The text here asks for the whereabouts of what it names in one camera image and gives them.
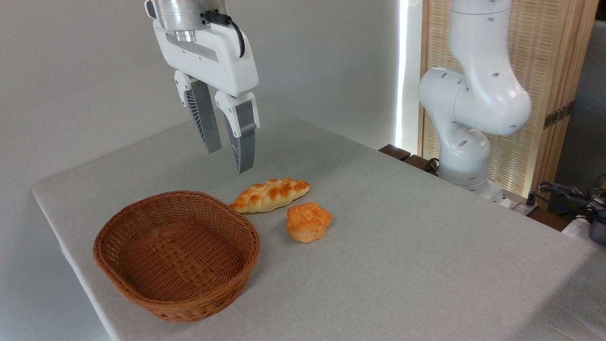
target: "muffin-shaped bread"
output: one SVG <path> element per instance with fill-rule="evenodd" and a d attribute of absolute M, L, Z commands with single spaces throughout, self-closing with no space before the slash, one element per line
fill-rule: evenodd
<path fill-rule="evenodd" d="M 303 243 L 311 243 L 326 234 L 326 226 L 333 217 L 316 203 L 294 205 L 288 209 L 286 230 L 290 238 Z"/>

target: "brown woven basket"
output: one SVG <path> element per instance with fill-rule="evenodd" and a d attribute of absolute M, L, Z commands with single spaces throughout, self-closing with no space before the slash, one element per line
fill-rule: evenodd
<path fill-rule="evenodd" d="M 168 321 L 216 314 L 242 292 L 259 255 L 243 215 L 200 192 L 167 192 L 123 208 L 93 257 L 133 303 Z"/>

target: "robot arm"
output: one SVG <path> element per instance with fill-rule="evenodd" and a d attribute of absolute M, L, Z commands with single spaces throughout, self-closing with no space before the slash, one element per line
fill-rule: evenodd
<path fill-rule="evenodd" d="M 224 0 L 146 0 L 166 62 L 174 67 L 181 104 L 190 109 L 209 153 L 221 140 L 208 85 L 217 88 L 230 143 L 241 173 L 255 157 L 259 127 L 255 59 L 244 33 L 227 16 Z"/>
<path fill-rule="evenodd" d="M 419 85 L 440 142 L 439 176 L 495 202 L 502 188 L 487 179 L 482 132 L 513 135 L 531 109 L 507 54 L 510 7 L 511 0 L 452 0 L 449 45 L 462 70 L 433 68 Z"/>

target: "metal hinge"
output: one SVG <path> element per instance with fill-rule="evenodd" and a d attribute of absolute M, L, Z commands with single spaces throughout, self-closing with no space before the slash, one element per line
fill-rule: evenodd
<path fill-rule="evenodd" d="M 543 129 L 547 129 L 552 125 L 556 124 L 558 121 L 564 119 L 564 117 L 570 115 L 572 113 L 572 108 L 574 106 L 574 100 L 560 109 L 550 113 L 545 117 L 545 124 L 543 124 Z"/>

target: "gray wall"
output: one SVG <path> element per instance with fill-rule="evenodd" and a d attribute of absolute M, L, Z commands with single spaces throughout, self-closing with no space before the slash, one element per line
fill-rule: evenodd
<path fill-rule="evenodd" d="M 596 21 L 562 148 L 556 182 L 594 187 L 606 173 L 606 22 Z"/>
<path fill-rule="evenodd" d="M 0 340 L 107 338 L 31 187 L 191 120 L 142 3 L 0 2 Z M 259 102 L 374 148 L 393 141 L 396 0 L 229 6 Z"/>

